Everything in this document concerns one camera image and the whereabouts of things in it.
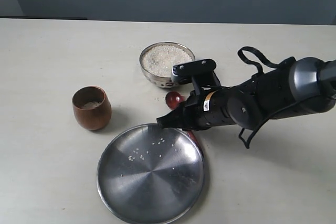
metal plate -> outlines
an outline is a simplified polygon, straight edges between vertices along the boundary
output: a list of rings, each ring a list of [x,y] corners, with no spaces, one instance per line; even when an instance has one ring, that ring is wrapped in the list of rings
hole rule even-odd
[[[129,223],[169,223],[196,202],[204,163],[193,141],[177,129],[139,125],[117,136],[97,169],[104,204]]]

brown wooden cup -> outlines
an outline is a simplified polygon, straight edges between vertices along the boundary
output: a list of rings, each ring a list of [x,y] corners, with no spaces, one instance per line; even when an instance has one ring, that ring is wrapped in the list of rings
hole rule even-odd
[[[89,102],[95,103],[96,106],[88,108]],[[101,129],[110,122],[111,104],[100,87],[89,86],[78,90],[72,97],[72,107],[77,122],[87,130]]]

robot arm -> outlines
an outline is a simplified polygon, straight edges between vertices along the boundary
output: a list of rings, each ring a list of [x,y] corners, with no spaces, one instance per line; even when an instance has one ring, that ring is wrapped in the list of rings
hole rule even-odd
[[[261,64],[247,59],[244,51],[274,70],[264,73]],[[233,87],[220,85],[214,73],[216,63],[211,59],[174,66],[172,80],[192,83],[194,90],[175,110],[157,118],[158,124],[196,131],[238,124],[242,127],[239,138],[249,148],[254,135],[270,119],[322,113],[334,107],[336,60],[324,62],[310,57],[296,61],[290,57],[274,64],[253,47],[243,47],[238,56],[258,72]],[[247,140],[242,137],[245,129],[253,131]]]

white table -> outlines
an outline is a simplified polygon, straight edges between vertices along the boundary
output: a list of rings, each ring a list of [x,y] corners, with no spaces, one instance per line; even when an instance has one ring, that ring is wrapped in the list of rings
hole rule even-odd
[[[245,45],[275,63],[336,59],[336,26],[0,19],[0,223],[123,223],[99,198],[96,168],[117,134],[169,111],[167,91],[144,78],[138,61],[158,41],[213,58],[226,86],[256,71],[237,57]],[[96,133],[77,124],[71,107],[89,85],[104,88],[113,109]],[[196,133],[211,178],[177,223],[334,223],[335,118],[336,109],[268,122],[250,150],[237,126]]]

plate rim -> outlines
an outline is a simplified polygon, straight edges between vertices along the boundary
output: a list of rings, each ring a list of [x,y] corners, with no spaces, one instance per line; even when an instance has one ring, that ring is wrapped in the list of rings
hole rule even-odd
[[[147,222],[136,222],[136,221],[132,221],[130,219],[127,219],[125,218],[124,216],[118,214],[116,211],[114,211],[110,206],[109,204],[106,202],[105,198],[104,198],[104,195],[101,191],[101,188],[100,188],[100,184],[99,184],[99,168],[101,166],[101,162],[102,162],[102,158],[104,156],[104,154],[106,153],[106,151],[109,149],[109,147],[113,144],[113,142],[115,140],[117,140],[121,135],[131,131],[131,130],[134,130],[136,128],[139,128],[139,127],[143,127],[143,126],[149,126],[149,125],[157,125],[157,123],[144,123],[144,124],[140,124],[140,125],[137,125],[137,126],[133,126],[123,132],[121,132],[120,134],[118,134],[115,138],[113,138],[113,140],[106,146],[106,148],[104,149],[104,151],[102,152],[100,158],[99,158],[99,161],[98,161],[98,166],[97,166],[97,171],[96,171],[96,184],[97,184],[97,189],[98,189],[98,194],[100,196],[100,199],[103,201],[104,205],[109,209],[110,212],[112,212],[116,217],[118,217],[119,219],[121,219],[122,221],[125,221],[127,223],[130,223],[130,224],[168,224],[168,223],[172,223],[173,221],[176,221],[178,219],[180,219],[182,216],[184,216],[195,204],[196,202],[198,201],[202,191],[203,191],[203,187],[204,187],[204,183],[205,183],[205,164],[204,164],[204,155],[203,155],[203,152],[202,150],[195,144],[195,142],[188,136],[188,134],[186,134],[184,131],[180,130],[180,129],[176,129],[176,128],[168,128],[168,129],[172,129],[172,130],[175,130],[177,132],[179,132],[180,134],[184,135],[187,139],[189,139],[189,141],[194,145],[194,147],[196,148],[200,158],[201,158],[201,162],[202,162],[202,184],[201,184],[201,188],[199,190],[199,192],[197,193],[194,201],[190,204],[190,206],[188,206],[182,213],[180,213],[179,215],[175,216],[174,218],[172,219],[169,219],[167,221],[162,221],[162,222],[156,222],[156,223],[147,223]]]

